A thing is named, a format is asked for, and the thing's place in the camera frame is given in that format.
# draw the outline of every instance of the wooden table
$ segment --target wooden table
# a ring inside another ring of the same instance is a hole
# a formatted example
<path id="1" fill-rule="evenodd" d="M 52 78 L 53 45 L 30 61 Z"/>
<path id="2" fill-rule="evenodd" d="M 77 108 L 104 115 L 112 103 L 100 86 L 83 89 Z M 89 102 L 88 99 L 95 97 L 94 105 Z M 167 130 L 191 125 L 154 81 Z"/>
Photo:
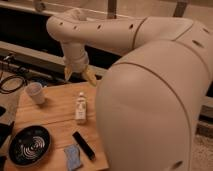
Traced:
<path id="1" fill-rule="evenodd" d="M 80 91 L 87 97 L 87 123 L 77 125 L 74 120 L 75 101 Z M 108 168 L 102 144 L 96 130 L 94 100 L 96 88 L 88 83 L 67 84 L 44 88 L 46 102 L 42 106 L 35 105 L 23 91 L 20 97 L 13 136 L 21 129 L 30 125 L 42 125 L 51 135 L 49 153 L 37 164 L 30 167 L 15 167 L 7 160 L 5 171 L 66 171 L 66 155 L 64 148 L 76 143 L 72 137 L 79 131 L 96 154 L 91 162 L 80 150 L 83 167 L 79 170 L 92 171 Z"/>

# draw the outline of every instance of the small cup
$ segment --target small cup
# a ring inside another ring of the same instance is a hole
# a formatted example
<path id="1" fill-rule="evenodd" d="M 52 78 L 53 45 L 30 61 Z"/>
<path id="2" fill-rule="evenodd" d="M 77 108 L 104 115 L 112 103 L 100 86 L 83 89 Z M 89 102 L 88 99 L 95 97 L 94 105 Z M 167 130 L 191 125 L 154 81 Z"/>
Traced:
<path id="1" fill-rule="evenodd" d="M 45 102 L 42 85 L 38 82 L 28 84 L 25 88 L 26 93 L 31 97 L 35 104 L 43 104 Z"/>

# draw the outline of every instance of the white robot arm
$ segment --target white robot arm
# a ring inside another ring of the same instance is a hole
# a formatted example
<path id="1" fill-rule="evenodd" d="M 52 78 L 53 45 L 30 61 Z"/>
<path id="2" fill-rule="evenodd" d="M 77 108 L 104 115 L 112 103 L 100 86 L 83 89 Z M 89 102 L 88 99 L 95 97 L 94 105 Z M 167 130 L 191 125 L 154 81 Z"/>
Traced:
<path id="1" fill-rule="evenodd" d="M 82 16 L 78 9 L 52 16 L 47 30 L 61 42 L 65 64 L 74 72 L 85 72 L 88 65 L 84 44 L 124 55 L 96 95 L 110 170 L 189 171 L 213 76 L 212 31 L 182 18 L 85 21 Z"/>

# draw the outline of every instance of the cable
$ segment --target cable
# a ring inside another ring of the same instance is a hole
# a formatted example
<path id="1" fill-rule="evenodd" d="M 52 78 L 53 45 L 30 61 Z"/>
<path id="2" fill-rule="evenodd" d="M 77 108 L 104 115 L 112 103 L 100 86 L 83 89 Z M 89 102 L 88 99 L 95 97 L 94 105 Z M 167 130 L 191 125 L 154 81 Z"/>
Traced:
<path id="1" fill-rule="evenodd" d="M 6 62 L 7 62 L 8 70 L 10 70 L 10 60 L 6 60 Z M 28 70 L 26 70 L 25 72 L 23 72 L 24 70 L 22 70 L 22 68 L 23 68 L 23 67 L 19 67 L 16 71 L 13 70 L 13 72 L 17 72 L 17 73 L 24 74 L 24 73 L 26 73 L 26 72 L 28 71 Z M 18 75 L 18 74 L 12 75 L 12 76 L 9 76 L 9 77 L 6 77 L 6 78 L 2 79 L 2 78 L 3 78 L 3 73 L 4 73 L 4 62 L 1 63 L 1 70 L 2 70 L 2 71 L 1 71 L 1 74 L 0 74 L 0 93 L 1 93 L 1 94 L 10 94 L 10 93 L 13 93 L 13 92 L 19 90 L 21 87 L 27 85 L 27 80 L 26 80 L 23 76 Z M 11 80 L 13 80 L 13 79 L 19 79 L 19 80 L 21 80 L 21 81 L 20 81 L 20 84 L 19 84 L 17 87 L 15 87 L 15 88 L 12 88 L 12 89 L 5 89 L 5 88 L 4 88 L 4 87 L 5 87 L 4 85 L 5 85 L 8 81 L 11 81 Z"/>

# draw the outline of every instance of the floor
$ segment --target floor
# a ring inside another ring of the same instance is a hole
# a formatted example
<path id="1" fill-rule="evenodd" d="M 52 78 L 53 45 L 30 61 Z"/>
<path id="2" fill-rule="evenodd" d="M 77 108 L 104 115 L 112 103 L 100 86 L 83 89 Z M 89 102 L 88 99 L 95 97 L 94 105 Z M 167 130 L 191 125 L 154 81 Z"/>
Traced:
<path id="1" fill-rule="evenodd" d="M 13 80 L 7 84 L 7 88 L 13 87 L 19 84 L 18 80 Z M 23 89 L 12 93 L 12 94 L 0 94 L 0 105 L 4 106 L 7 109 L 7 112 L 4 116 L 0 117 L 1 123 L 10 124 L 14 118 L 17 109 L 18 99 L 20 92 Z M 199 122 L 199 125 L 205 126 L 205 128 L 213 128 L 213 125 L 207 124 L 204 122 Z M 212 171 L 213 170 L 213 137 L 211 135 L 206 137 L 203 134 L 203 131 L 198 131 L 194 140 L 194 151 L 193 151 L 193 165 L 192 171 Z M 5 143 L 2 149 L 0 149 L 0 155 L 6 154 L 7 143 L 9 139 Z"/>

